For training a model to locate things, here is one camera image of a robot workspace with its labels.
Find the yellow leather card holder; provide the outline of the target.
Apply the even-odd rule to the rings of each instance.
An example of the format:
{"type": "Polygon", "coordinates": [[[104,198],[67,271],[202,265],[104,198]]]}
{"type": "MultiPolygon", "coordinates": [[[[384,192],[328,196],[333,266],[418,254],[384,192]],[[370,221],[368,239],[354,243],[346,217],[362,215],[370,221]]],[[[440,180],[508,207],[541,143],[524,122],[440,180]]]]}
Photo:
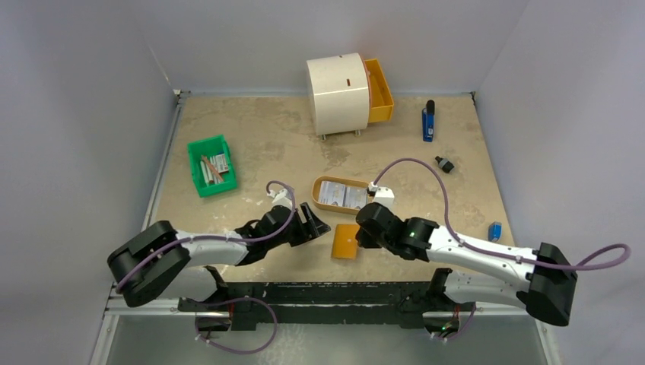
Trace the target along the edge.
{"type": "Polygon", "coordinates": [[[359,228],[357,224],[336,225],[331,251],[333,259],[354,260],[357,258],[358,242],[356,235],[359,228]]]}

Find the white patterned credit card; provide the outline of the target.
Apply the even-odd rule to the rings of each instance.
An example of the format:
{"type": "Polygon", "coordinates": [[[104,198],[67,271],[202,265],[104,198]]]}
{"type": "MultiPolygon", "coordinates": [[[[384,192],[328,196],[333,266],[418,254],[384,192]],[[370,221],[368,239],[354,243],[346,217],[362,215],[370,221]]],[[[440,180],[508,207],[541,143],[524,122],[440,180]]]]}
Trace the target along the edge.
{"type": "Polygon", "coordinates": [[[343,206],[345,184],[323,180],[320,184],[318,202],[324,205],[343,206]]]}

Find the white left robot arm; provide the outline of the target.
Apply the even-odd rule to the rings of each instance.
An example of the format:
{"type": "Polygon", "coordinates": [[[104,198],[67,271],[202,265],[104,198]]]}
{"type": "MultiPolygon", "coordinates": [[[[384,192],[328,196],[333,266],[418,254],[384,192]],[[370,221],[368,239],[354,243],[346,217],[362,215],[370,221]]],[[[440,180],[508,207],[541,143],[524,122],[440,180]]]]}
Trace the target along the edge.
{"type": "Polygon", "coordinates": [[[186,268],[250,265],[280,245],[299,246],[330,230],[307,203],[299,208],[276,205],[260,219],[222,235],[187,233],[158,221],[110,253],[106,263],[116,292],[127,306],[138,307],[156,300],[186,268]]]}

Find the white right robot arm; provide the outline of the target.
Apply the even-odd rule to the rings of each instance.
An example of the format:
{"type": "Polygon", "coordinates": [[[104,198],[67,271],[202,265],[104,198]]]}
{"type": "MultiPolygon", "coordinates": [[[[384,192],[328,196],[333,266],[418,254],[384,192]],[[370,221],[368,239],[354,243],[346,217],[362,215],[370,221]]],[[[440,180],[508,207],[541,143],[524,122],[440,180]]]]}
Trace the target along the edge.
{"type": "Polygon", "coordinates": [[[438,262],[427,289],[429,304],[496,303],[524,309],[550,325],[567,326],[577,273],[558,247],[537,250],[471,239],[460,243],[447,227],[420,217],[401,220],[387,207],[370,203],[356,216],[356,239],[364,248],[384,248],[409,261],[438,262]]]}

